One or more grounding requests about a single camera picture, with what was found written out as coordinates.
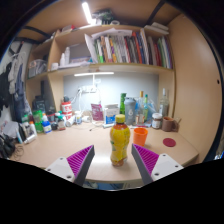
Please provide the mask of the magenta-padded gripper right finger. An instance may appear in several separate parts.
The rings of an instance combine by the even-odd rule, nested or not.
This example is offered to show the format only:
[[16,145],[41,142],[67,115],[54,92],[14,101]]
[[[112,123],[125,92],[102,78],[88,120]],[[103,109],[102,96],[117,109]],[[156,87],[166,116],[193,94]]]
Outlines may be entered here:
[[132,155],[137,164],[144,185],[164,178],[182,169],[182,166],[168,154],[156,154],[140,145],[132,145]]

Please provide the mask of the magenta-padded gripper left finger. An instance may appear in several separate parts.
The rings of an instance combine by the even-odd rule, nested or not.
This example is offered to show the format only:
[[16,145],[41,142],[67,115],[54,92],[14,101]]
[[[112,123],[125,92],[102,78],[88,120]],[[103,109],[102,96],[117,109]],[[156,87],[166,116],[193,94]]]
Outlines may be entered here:
[[67,158],[59,157],[46,171],[82,186],[94,155],[94,146],[90,145]]

